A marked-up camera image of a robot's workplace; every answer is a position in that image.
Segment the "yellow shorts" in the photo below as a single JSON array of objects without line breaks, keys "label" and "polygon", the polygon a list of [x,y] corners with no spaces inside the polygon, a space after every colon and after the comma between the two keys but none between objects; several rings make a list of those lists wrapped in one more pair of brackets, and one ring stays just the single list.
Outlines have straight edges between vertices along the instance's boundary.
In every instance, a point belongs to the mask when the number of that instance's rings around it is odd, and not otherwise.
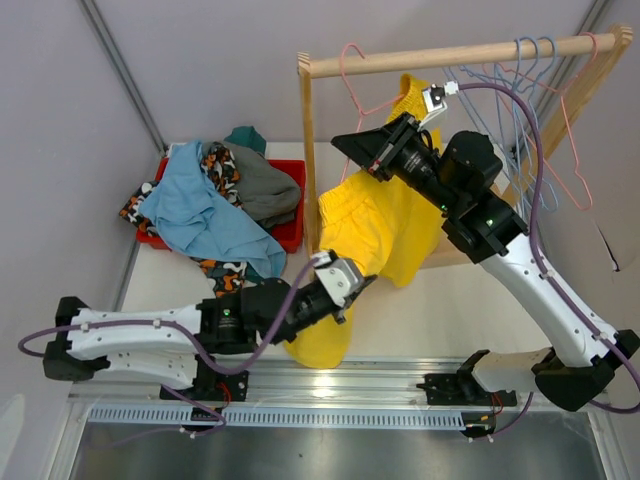
[{"label": "yellow shorts", "polygon": [[[438,208],[401,179],[380,182],[364,171],[323,193],[319,213],[320,249],[350,258],[363,275],[382,276],[398,288],[409,285],[434,252],[443,224]],[[337,367],[351,341],[354,313],[347,310],[342,324],[322,319],[285,350],[305,367]]]}]

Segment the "camouflage patterned shorts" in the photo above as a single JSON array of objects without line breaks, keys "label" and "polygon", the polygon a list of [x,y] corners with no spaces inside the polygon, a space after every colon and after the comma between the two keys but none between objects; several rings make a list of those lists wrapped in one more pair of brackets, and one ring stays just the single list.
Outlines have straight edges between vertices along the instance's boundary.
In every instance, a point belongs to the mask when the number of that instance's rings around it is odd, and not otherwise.
[{"label": "camouflage patterned shorts", "polygon": [[[241,175],[228,147],[220,142],[207,144],[203,147],[199,166],[224,199],[236,208],[243,208],[236,188]],[[139,207],[158,183],[158,180],[142,183],[119,211],[119,216],[123,220],[132,224],[140,234],[150,238],[160,238],[160,236],[151,220],[140,213]],[[205,275],[215,297],[233,293],[244,285],[248,268],[246,262],[222,262],[196,257],[192,257],[192,260],[198,264]]]}]

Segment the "grey shorts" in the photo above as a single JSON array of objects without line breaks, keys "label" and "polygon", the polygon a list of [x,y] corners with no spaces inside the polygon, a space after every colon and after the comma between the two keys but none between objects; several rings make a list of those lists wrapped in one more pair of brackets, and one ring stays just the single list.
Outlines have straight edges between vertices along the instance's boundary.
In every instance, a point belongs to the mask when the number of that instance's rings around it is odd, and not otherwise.
[{"label": "grey shorts", "polygon": [[260,153],[223,141],[240,179],[236,184],[244,211],[264,229],[292,221],[301,190],[288,174],[273,167]]}]

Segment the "dark green shorts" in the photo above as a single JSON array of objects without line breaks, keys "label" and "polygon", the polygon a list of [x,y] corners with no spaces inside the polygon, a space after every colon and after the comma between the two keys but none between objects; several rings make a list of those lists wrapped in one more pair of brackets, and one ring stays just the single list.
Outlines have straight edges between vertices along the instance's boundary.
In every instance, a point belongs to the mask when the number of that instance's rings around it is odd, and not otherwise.
[{"label": "dark green shorts", "polygon": [[234,145],[249,148],[257,153],[266,153],[267,141],[253,126],[234,127],[224,140]]}]

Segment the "blue hanger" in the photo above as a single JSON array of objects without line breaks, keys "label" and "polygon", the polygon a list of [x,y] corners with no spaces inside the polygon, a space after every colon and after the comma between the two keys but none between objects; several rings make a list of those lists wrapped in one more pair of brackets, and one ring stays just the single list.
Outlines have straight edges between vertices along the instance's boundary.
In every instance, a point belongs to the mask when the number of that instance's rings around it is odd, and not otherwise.
[{"label": "blue hanger", "polygon": [[[486,70],[488,72],[493,71],[493,65],[489,65]],[[457,81],[460,85],[466,83],[486,83],[486,75],[483,68],[477,69],[469,66],[462,67],[444,67],[443,73],[447,80]],[[513,78],[512,73],[506,73],[500,70],[501,74],[504,74],[508,80]],[[500,133],[498,128],[498,120],[496,114],[495,92],[494,89],[476,89],[463,91],[459,95],[462,108],[467,114],[471,125],[478,131],[489,136],[489,139],[498,148],[498,154],[501,155],[504,160],[505,157],[501,148]],[[525,120],[520,110],[520,117],[522,122]],[[505,134],[506,145],[511,147],[514,142],[514,130],[512,119],[509,113],[505,110],[502,111],[502,122]]]},{"label": "blue hanger", "polygon": [[[504,88],[510,89],[513,93],[523,93],[526,88],[522,87],[523,79],[520,76],[521,62],[522,62],[522,43],[525,40],[532,40],[531,37],[520,37],[515,40],[517,47],[517,60],[515,73],[513,78],[508,80],[504,74],[500,73],[500,66],[497,63],[493,64],[493,71],[488,72],[484,66],[484,72],[486,80],[489,83],[495,85],[501,85]],[[520,148],[520,135],[525,133],[524,124],[520,117],[520,108],[518,104],[509,96],[504,97],[499,91],[495,92],[496,114],[498,120],[498,128],[500,133],[501,148],[505,160],[507,161],[507,177],[510,181],[510,187],[515,199],[516,210],[519,213],[525,214],[527,212],[527,194],[523,192],[521,182],[528,185],[527,178],[522,178],[522,157]],[[514,130],[514,142],[511,147],[506,145],[505,134],[502,122],[502,111],[505,110],[510,114]]]},{"label": "blue hanger", "polygon": [[[527,93],[526,103],[527,103],[527,105],[529,107],[529,110],[533,114],[533,117],[534,117],[534,120],[535,120],[535,122],[534,122],[535,126],[537,128],[539,128],[538,117],[537,117],[537,114],[536,114],[536,107],[534,107],[534,105],[532,103],[532,100],[533,100],[534,94],[537,93],[537,90],[539,88],[543,88],[543,89],[547,89],[548,88],[548,87],[543,87],[542,86],[542,83],[543,83],[542,80],[544,79],[544,77],[546,76],[547,72],[554,66],[554,64],[556,62],[556,58],[557,58],[556,44],[555,44],[555,41],[549,36],[542,36],[542,37],[540,37],[540,38],[538,38],[536,40],[534,40],[532,37],[522,37],[520,39],[517,39],[516,43],[518,43],[520,40],[530,40],[532,42],[534,48],[535,48],[536,56],[533,59],[533,63],[531,64],[531,66],[526,71],[526,74],[521,75],[521,79],[516,81],[515,85],[516,85],[517,88],[515,89],[515,91],[518,92],[521,96],[524,96],[524,94]],[[551,55],[551,57],[549,57],[549,58],[551,58],[551,60],[549,60],[549,63],[544,68],[538,67],[538,64],[540,63],[541,58],[542,58],[540,56],[540,51],[539,51],[540,48],[541,48],[540,47],[540,42],[542,40],[544,40],[544,41],[549,43],[549,45],[551,46],[551,51],[552,51],[552,55]],[[531,77],[531,78],[533,78],[532,80],[528,79],[529,77],[527,77],[527,75],[532,74],[532,73],[536,74],[535,77]],[[528,79],[529,84],[527,84],[526,86],[522,87],[521,84],[523,84],[523,82],[525,80],[527,80],[527,79]],[[517,155],[516,156],[517,156],[518,161],[520,161],[519,160],[520,159],[519,155],[520,155],[520,150],[522,150],[522,148],[525,149],[526,153],[530,153],[530,149],[533,149],[533,146],[534,146],[534,145],[532,145],[530,147],[529,146],[530,142],[528,140],[526,140],[526,139],[522,140],[522,141],[520,141],[520,139],[519,139],[519,135],[520,136],[524,136],[525,135],[525,130],[524,130],[524,124],[523,123],[520,124],[520,130],[521,130],[521,134],[522,135],[516,133],[516,140],[517,140],[517,144],[518,144],[518,150],[517,150]],[[551,191],[553,200],[555,202],[555,207],[551,211],[555,211],[555,210],[557,210],[558,200],[557,200],[557,197],[556,197],[556,193],[555,193],[554,187],[550,187],[550,189],[551,189],[550,191]]]}]

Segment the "light blue shorts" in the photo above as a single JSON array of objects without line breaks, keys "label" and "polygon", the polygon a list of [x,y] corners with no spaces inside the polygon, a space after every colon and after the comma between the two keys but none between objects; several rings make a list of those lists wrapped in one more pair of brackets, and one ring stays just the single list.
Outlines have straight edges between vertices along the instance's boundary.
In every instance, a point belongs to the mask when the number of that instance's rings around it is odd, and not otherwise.
[{"label": "light blue shorts", "polygon": [[199,141],[174,147],[161,180],[139,212],[175,252],[201,260],[245,262],[263,278],[280,276],[284,249],[216,190],[201,168],[202,156]]}]

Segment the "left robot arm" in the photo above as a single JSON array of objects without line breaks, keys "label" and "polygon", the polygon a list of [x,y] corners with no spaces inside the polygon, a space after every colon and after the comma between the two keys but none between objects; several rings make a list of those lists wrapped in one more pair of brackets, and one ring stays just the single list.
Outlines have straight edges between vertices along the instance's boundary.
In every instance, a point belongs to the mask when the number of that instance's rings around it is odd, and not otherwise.
[{"label": "left robot arm", "polygon": [[302,331],[346,310],[373,281],[334,281],[346,298],[338,305],[325,283],[314,279],[297,290],[281,279],[156,312],[103,312],[75,296],[59,301],[57,332],[47,343],[44,374],[51,380],[80,382],[98,371],[130,373],[197,400],[216,390],[217,376],[204,366],[217,355],[253,354],[262,345],[295,340]]}]

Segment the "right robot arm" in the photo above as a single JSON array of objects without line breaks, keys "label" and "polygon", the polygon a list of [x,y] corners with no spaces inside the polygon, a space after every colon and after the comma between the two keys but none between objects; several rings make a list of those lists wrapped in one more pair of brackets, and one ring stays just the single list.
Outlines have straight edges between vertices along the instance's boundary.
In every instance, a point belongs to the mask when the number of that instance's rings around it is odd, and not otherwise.
[{"label": "right robot arm", "polygon": [[487,136],[456,133],[443,152],[410,114],[331,144],[378,181],[401,179],[442,213],[447,239],[498,280],[537,323],[549,347],[524,353],[479,350],[457,371],[458,395],[479,403],[498,391],[538,392],[567,411],[593,403],[639,348],[589,310],[541,256],[532,231],[491,187],[502,169]]}]

